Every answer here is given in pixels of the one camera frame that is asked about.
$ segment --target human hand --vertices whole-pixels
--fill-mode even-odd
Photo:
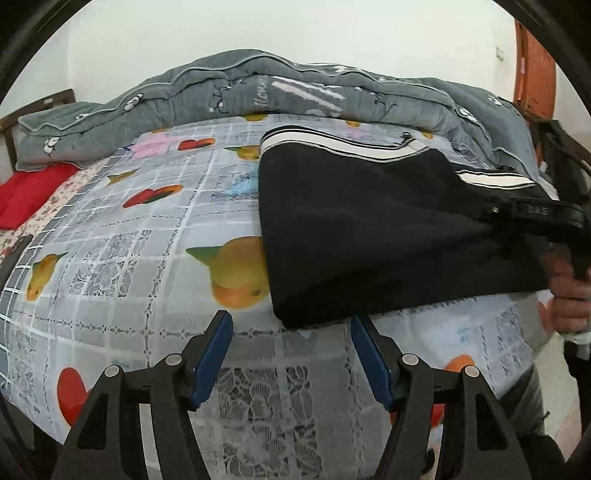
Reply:
[[[554,294],[547,306],[548,318],[543,320],[560,333],[585,330],[591,317],[591,272],[587,271],[587,281],[575,280],[570,251],[563,246],[546,253],[543,263]]]

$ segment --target grey blanket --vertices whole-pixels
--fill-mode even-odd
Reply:
[[[108,103],[77,102],[20,118],[17,169],[84,166],[143,132],[258,112],[405,125],[446,137],[459,153],[538,179],[527,124],[506,100],[438,79],[399,79],[336,64],[302,65],[232,50],[171,69]]]

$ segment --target metal bolt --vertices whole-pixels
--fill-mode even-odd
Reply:
[[[114,377],[119,373],[119,367],[117,365],[109,365],[105,368],[105,376],[106,377]]]
[[[183,361],[183,357],[180,356],[178,353],[171,353],[168,357],[166,357],[166,364],[174,367],[178,365],[180,362]]]
[[[402,356],[402,361],[407,364],[410,365],[411,367],[413,367],[414,365],[418,364],[418,357],[416,355],[413,355],[411,353],[405,353]]]
[[[472,377],[472,378],[476,378],[478,375],[480,375],[480,370],[478,370],[476,367],[473,367],[471,365],[468,365],[466,367],[466,369],[464,370],[464,372],[466,372],[466,375],[468,377]]]

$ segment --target printed bedsheet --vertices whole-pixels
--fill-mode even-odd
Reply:
[[[0,294],[0,376],[10,401],[62,442],[107,365],[153,365],[228,309],[234,339],[210,400],[191,415],[212,478],[371,475],[389,418],[347,323],[289,332],[272,313],[258,144],[287,124],[377,144],[409,132],[450,161],[487,167],[429,132],[340,119],[260,114],[144,134],[49,222]],[[375,321],[435,367],[475,363],[497,394],[546,340],[535,295],[451,301]],[[146,409],[142,422],[150,424]]]

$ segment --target wooden headboard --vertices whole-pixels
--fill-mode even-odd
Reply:
[[[4,136],[6,142],[6,149],[8,151],[8,158],[10,159],[10,165],[12,171],[15,170],[17,164],[17,148],[14,141],[15,129],[18,128],[18,119],[23,115],[29,113],[41,112],[43,110],[49,110],[58,105],[64,105],[66,103],[74,103],[76,98],[74,96],[74,90],[67,89],[62,92],[54,93],[53,95],[46,96],[39,100],[35,100],[22,108],[9,113],[4,118],[0,119],[0,135]]]

